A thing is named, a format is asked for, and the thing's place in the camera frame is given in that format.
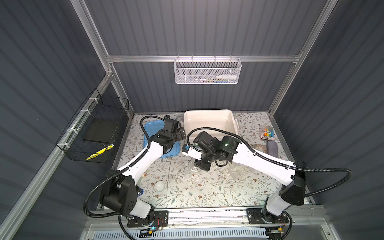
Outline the white plastic storage bin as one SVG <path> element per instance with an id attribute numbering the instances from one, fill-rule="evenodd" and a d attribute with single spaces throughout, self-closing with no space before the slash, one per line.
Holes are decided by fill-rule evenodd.
<path id="1" fill-rule="evenodd" d="M 201 127 L 216 128 L 236 135 L 239 131 L 238 121 L 230 110 L 186 111 L 183 123 L 186 135 Z"/>

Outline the clear test tube rack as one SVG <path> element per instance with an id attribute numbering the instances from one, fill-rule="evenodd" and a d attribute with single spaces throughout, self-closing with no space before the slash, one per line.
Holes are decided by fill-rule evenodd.
<path id="1" fill-rule="evenodd" d="M 229 175 L 232 177 L 232 179 L 234 181 L 237 181 L 240 179 L 240 177 L 241 177 L 240 173 L 241 172 L 240 172 L 240 167 L 238 164 L 229 163 L 229 164 L 227 164 L 226 168 L 227 168 Z"/>

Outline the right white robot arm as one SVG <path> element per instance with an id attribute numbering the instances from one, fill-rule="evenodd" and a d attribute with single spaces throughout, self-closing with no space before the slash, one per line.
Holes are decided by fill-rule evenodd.
<path id="1" fill-rule="evenodd" d="M 293 162 L 280 160 L 253 149 L 243 138 L 222 131 L 221 140 L 206 131 L 183 145 L 184 155 L 195 159 L 195 166 L 208 172 L 218 161 L 236 163 L 264 173 L 280 183 L 280 188 L 267 197 L 261 215 L 276 218 L 290 206 L 301 206 L 305 201 L 305 176 L 294 170 Z"/>

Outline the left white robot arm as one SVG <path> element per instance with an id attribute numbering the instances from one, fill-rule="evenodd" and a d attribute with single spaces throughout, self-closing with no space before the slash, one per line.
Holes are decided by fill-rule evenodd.
<path id="1" fill-rule="evenodd" d="M 118 177 L 108 180 L 102 185 L 100 204 L 119 216 L 152 221 L 154 207 L 139 199 L 138 181 L 152 163 L 171 150 L 176 142 L 186 138 L 186 132 L 179 121 L 166 115 L 158 118 L 164 123 L 163 128 L 150 136 L 143 125 L 144 120 L 150 118 L 156 119 L 157 117 L 145 116 L 140 121 L 147 144 L 128 164 L 117 170 L 117 173 L 120 174 Z"/>

